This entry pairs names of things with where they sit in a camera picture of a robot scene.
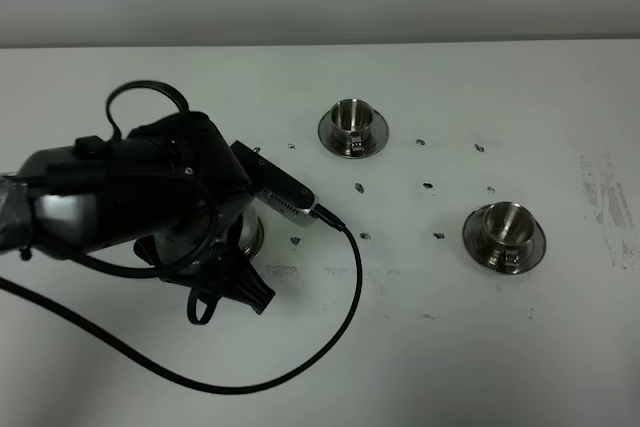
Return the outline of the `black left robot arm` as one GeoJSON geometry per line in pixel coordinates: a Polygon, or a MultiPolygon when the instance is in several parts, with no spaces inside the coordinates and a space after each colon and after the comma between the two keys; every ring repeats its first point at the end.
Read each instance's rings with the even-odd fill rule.
{"type": "Polygon", "coordinates": [[[221,299],[258,313],[273,299],[240,243],[252,182],[202,113],[37,151],[1,184],[5,252],[184,286],[194,324],[221,299]]]}

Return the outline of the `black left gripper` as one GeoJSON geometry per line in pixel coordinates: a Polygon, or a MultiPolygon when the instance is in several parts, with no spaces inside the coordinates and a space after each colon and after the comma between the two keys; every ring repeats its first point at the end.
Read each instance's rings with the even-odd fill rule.
{"type": "MultiPolygon", "coordinates": [[[[174,114],[138,127],[129,136],[153,140],[164,148],[175,170],[190,170],[209,189],[217,205],[216,239],[225,239],[251,201],[251,181],[208,116],[174,114]]],[[[207,206],[201,200],[189,201],[173,226],[136,240],[134,253],[152,266],[179,261],[205,236],[208,220],[207,206]]],[[[236,245],[227,246],[214,262],[209,285],[220,297],[247,305],[257,315],[275,296],[236,245]]]]}

